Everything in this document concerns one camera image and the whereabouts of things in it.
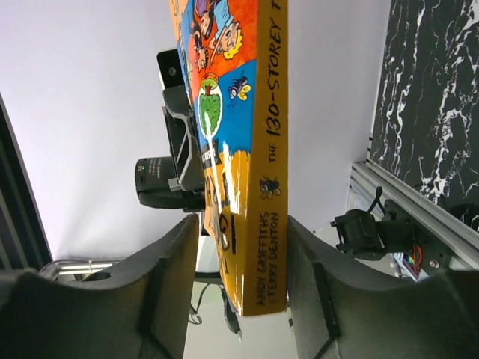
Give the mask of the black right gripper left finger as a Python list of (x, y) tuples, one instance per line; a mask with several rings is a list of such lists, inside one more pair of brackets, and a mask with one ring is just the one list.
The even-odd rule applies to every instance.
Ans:
[(1, 273), (3, 358), (181, 358), (198, 240), (188, 215), (166, 235), (87, 280)]

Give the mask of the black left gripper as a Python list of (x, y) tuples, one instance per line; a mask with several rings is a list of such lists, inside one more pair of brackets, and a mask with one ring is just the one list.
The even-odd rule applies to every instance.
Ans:
[(205, 209), (204, 175), (194, 111), (184, 85), (162, 92), (171, 157), (139, 159), (135, 191), (141, 205), (153, 209)]

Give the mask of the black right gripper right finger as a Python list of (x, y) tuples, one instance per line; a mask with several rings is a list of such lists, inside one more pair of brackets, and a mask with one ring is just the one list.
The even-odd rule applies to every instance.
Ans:
[(410, 283), (287, 224), (287, 290), (300, 358), (476, 358), (478, 273)]

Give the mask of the yellow 130-storey treehouse book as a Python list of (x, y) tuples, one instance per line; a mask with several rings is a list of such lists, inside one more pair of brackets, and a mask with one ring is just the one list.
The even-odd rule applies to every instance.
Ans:
[(243, 316), (287, 303), (288, 3), (171, 1), (198, 130), (204, 228)]

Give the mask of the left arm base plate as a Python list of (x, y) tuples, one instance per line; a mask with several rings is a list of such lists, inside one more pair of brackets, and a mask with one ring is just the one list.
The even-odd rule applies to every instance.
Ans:
[(391, 254), (398, 277), (418, 282), (450, 268), (453, 252), (447, 245), (393, 200), (386, 200), (384, 207), (392, 221), (410, 224), (414, 232), (410, 248)]

